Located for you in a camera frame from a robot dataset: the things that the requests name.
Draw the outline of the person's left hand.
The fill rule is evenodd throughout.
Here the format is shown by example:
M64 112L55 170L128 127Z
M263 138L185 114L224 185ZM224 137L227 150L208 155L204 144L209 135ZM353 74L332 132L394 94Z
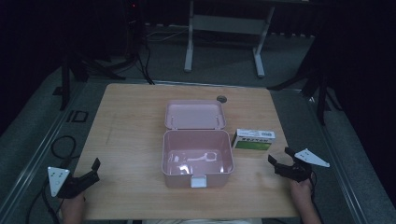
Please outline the person's left hand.
M78 218L83 219L85 209L85 196L81 192L78 196L72 199L64 199L61 205L61 212L63 219Z

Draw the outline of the white metal desk frame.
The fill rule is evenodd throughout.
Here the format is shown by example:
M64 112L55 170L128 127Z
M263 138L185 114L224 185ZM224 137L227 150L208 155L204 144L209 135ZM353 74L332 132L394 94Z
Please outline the white metal desk frame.
M193 62L193 32L210 31L244 35L257 35L258 45L252 49L253 60L258 77L265 77L264 65L262 62L262 47L275 12L275 7L269 7L264 19L238 19L221 16L209 16L196 14L194 12L194 1L189 0L189 26L188 26L188 45L185 55L184 71L192 70Z

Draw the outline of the black tripod stand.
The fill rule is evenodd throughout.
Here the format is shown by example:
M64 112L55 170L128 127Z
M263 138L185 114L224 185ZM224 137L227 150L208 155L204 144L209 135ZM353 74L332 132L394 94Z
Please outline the black tripod stand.
M336 109L341 110L341 107L334 101L327 91L329 76L323 68L324 66L319 63L314 63L312 60L304 59L294 77L275 86L270 86L268 87L268 90L281 91L286 89L288 86L305 79L306 82L301 90L301 94L304 97L311 98L314 96L315 92L318 91L316 116L319 123L321 125L325 125L324 112L327 104L326 99L329 98Z
M61 111L66 109L70 101L70 73L73 73L77 81L86 82L89 77L86 69L87 66L105 77L124 80L124 77L116 75L109 67L99 64L99 62L87 55L76 50L67 51L62 58L61 86L57 87L53 92L54 95L60 95L62 97Z

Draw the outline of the person's right hand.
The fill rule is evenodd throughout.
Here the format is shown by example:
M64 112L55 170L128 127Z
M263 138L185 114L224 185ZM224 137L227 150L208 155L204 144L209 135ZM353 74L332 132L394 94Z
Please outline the person's right hand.
M291 198L295 204L308 204L311 202L312 184L309 179L301 182L290 181Z

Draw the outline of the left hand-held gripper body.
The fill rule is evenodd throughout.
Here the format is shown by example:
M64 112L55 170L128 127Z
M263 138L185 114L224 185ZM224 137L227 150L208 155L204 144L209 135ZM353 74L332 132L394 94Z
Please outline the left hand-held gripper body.
M95 171L90 171L87 174L97 174ZM71 176L71 172L67 169L49 167L49 188L52 197L61 199L72 199L78 196L81 192L89 187L83 187L80 177Z

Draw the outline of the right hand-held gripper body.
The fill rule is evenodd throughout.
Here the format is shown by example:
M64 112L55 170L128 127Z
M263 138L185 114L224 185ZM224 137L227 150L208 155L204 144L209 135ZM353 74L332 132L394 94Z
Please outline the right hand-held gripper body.
M292 160L293 165L280 163L280 167L274 167L275 173L288 179L301 182L311 177L313 165L326 168L330 167L328 162L311 152L308 148L299 152L295 151L295 158Z

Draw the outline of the dark equipment tower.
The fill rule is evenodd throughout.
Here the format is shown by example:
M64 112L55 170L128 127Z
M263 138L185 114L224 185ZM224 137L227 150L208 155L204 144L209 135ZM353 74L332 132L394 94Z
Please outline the dark equipment tower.
M144 18L142 0L123 0L125 21L127 27L127 50L128 59L136 60L144 45Z

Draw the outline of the pink plastic storage box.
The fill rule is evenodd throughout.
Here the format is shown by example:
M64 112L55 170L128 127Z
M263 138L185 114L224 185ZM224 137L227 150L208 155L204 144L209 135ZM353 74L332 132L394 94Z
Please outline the pink plastic storage box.
M234 164L222 104L216 100L171 100L164 124L165 185L174 189L225 186Z

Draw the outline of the white and green carton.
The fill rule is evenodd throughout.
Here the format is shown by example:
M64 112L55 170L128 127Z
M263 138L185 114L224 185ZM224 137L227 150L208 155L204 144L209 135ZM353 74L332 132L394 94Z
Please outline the white and green carton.
M240 149L267 150L276 140L272 131L237 129L232 147Z

